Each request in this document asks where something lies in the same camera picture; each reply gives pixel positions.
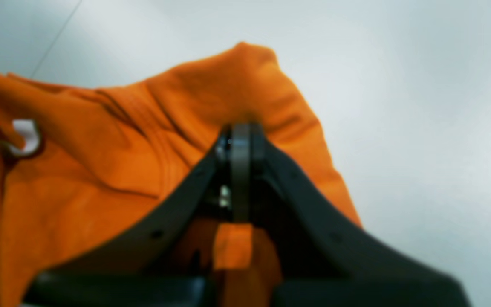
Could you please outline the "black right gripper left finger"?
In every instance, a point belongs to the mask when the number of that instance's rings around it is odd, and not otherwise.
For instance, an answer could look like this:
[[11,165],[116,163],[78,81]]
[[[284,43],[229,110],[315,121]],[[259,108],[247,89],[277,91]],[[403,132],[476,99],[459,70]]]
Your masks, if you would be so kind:
[[200,274],[156,277],[154,268],[199,211],[248,222],[252,124],[222,129],[208,154],[166,200],[137,224],[82,256],[39,273],[24,307],[216,307],[214,284]]

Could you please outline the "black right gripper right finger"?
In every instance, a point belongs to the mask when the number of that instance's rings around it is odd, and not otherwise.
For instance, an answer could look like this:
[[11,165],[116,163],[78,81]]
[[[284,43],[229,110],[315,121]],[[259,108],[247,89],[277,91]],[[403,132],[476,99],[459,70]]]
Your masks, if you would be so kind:
[[250,220],[278,252],[273,307],[468,307],[454,278],[378,241],[251,124]]

